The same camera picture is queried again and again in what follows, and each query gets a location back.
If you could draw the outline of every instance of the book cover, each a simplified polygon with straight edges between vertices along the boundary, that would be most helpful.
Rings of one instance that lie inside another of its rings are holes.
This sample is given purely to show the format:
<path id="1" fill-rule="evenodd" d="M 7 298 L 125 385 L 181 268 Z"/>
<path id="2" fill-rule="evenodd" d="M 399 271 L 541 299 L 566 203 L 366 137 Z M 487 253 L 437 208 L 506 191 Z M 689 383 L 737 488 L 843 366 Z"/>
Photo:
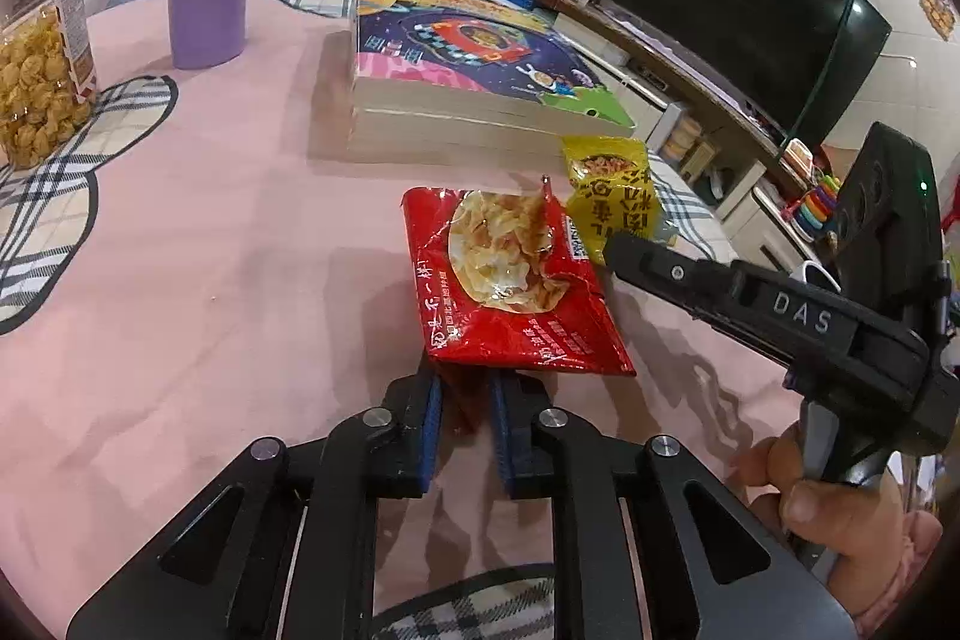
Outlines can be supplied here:
<path id="1" fill-rule="evenodd" d="M 634 125 L 590 66 L 535 15 L 483 0 L 357 0 L 357 17 L 358 77 L 498 94 Z"/>

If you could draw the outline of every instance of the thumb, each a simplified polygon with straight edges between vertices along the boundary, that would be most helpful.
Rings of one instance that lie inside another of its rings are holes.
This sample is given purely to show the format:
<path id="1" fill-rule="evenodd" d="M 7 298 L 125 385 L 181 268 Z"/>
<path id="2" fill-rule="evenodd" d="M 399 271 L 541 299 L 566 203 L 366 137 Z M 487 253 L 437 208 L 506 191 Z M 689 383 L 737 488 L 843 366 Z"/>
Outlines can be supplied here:
<path id="1" fill-rule="evenodd" d="M 781 519 L 792 533 L 847 557 L 862 557 L 898 535 L 895 511 L 880 491 L 813 480 L 799 480 L 781 503 Z"/>

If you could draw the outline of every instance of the red snack package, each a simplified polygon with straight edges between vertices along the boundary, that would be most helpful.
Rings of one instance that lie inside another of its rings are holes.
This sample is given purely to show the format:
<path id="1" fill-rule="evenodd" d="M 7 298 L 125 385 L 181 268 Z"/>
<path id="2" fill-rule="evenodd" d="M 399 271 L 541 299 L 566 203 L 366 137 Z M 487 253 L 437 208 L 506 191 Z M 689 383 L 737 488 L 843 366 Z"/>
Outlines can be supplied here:
<path id="1" fill-rule="evenodd" d="M 587 251 L 541 196 L 403 196 L 427 353 L 445 362 L 634 375 Z"/>

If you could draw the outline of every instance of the transparent plastic container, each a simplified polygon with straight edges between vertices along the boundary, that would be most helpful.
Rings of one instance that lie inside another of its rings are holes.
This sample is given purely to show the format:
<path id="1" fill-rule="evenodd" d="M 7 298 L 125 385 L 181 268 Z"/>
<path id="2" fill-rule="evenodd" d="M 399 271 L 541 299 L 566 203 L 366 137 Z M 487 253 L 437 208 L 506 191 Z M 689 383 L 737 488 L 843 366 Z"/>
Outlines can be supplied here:
<path id="1" fill-rule="evenodd" d="M 40 165 L 90 117 L 96 71 L 83 0 L 0 0 L 0 145 Z"/>

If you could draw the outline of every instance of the silver bolt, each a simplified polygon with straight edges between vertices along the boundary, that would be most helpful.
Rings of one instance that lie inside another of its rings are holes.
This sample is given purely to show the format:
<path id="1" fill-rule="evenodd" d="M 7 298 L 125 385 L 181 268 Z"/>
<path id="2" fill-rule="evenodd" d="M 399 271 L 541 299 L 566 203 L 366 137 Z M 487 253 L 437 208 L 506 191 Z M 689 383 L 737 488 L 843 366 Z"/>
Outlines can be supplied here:
<path id="1" fill-rule="evenodd" d="M 263 437 L 258 439 L 257 442 L 254 442 L 250 446 L 250 455 L 256 459 L 256 461 L 270 461 L 271 458 L 276 458 L 280 453 L 280 442 L 277 442 L 272 437 Z"/>
<path id="2" fill-rule="evenodd" d="M 371 429 L 379 429 L 389 424 L 394 417 L 387 408 L 370 408 L 363 414 L 363 423 Z"/>
<path id="3" fill-rule="evenodd" d="M 658 434 L 650 443 L 650 447 L 653 448 L 654 453 L 664 458 L 671 458 L 680 453 L 680 443 L 669 434 Z"/>
<path id="4" fill-rule="evenodd" d="M 562 429 L 566 426 L 566 423 L 570 420 L 568 415 L 563 412 L 563 410 L 557 410 L 557 408 L 546 408 L 546 410 L 541 410 L 541 414 L 538 416 L 539 422 L 544 424 L 548 429 Z"/>

